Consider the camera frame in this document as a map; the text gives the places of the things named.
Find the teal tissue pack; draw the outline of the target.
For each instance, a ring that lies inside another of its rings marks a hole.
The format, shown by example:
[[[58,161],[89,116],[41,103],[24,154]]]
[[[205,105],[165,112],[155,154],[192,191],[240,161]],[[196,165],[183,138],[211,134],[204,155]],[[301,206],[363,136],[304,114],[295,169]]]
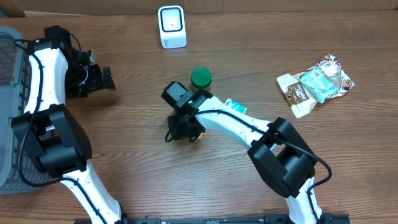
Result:
[[[231,99],[231,98],[228,98],[228,99],[225,101],[224,104],[225,104],[227,107],[229,107],[229,108],[231,108],[231,109],[233,109],[233,110],[235,110],[235,111],[238,111],[238,112],[240,112],[240,113],[242,113],[242,114],[245,114],[246,111],[248,110],[245,106],[243,106],[242,104],[238,103],[237,101],[235,101],[235,100],[233,100],[233,99]]]

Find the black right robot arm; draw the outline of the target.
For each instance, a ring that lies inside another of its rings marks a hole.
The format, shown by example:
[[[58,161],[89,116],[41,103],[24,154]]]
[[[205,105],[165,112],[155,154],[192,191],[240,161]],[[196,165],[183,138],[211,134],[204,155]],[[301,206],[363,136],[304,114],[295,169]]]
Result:
[[[169,116],[165,141],[187,138],[195,142],[200,134],[213,130],[242,146],[261,179],[285,198],[293,223],[323,223],[314,188],[315,165],[321,162],[289,121],[262,120],[226,106],[205,90],[191,92],[172,81],[161,97],[174,109]]]

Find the green lid white jar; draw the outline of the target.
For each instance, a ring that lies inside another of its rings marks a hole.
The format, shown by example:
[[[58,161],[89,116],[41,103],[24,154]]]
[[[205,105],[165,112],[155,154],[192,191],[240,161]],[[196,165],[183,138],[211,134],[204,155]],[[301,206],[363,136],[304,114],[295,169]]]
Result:
[[[191,74],[190,81],[193,92],[198,90],[210,91],[212,82],[211,72],[204,67],[196,68]]]

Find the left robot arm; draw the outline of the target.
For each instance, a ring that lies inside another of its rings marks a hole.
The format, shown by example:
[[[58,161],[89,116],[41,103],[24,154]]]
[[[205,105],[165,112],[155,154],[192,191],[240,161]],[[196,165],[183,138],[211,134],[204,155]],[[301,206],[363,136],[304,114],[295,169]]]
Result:
[[[74,48],[75,36],[59,25],[47,27],[44,37],[16,39],[14,45],[28,56],[30,95],[24,113],[11,127],[34,167],[51,179],[29,180],[17,161],[23,183],[45,187],[61,183],[77,198],[90,223],[129,223],[121,204],[106,190],[91,158],[92,147],[84,129],[67,109],[65,101],[84,98],[99,90],[115,90],[111,69],[95,64],[92,50]]]

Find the teal wet wipes pack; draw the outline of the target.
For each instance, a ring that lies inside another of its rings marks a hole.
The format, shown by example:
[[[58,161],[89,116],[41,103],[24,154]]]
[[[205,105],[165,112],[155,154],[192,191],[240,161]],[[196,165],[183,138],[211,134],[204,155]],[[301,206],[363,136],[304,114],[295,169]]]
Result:
[[[319,103],[334,94],[338,93],[338,89],[323,74],[320,68],[313,68],[299,77],[301,84],[311,92]]]

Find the clear beige snack bag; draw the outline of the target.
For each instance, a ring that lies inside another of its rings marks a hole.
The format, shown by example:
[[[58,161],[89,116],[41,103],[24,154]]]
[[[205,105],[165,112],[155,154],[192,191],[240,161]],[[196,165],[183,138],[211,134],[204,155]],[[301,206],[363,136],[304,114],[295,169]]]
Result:
[[[338,89],[338,93],[326,100],[341,97],[354,87],[354,81],[345,73],[338,59],[331,54],[323,56],[314,66],[303,72],[295,75],[286,73],[277,77],[277,83],[296,118],[309,114],[315,105],[319,103],[299,80],[301,75],[316,67],[320,68],[324,76]]]

